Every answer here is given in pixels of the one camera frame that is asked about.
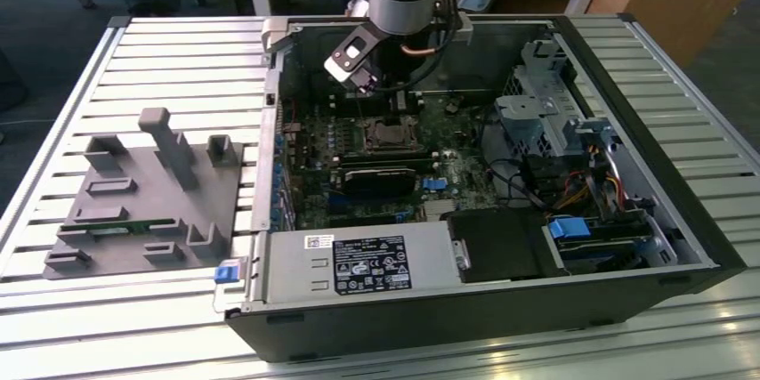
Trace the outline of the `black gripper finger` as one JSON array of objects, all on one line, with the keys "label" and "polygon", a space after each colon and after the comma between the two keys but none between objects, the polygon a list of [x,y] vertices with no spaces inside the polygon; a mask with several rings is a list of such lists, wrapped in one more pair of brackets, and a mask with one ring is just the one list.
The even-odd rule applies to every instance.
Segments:
[{"label": "black gripper finger", "polygon": [[407,90],[397,91],[387,97],[390,110],[386,114],[385,123],[387,125],[402,125],[407,113]]}]

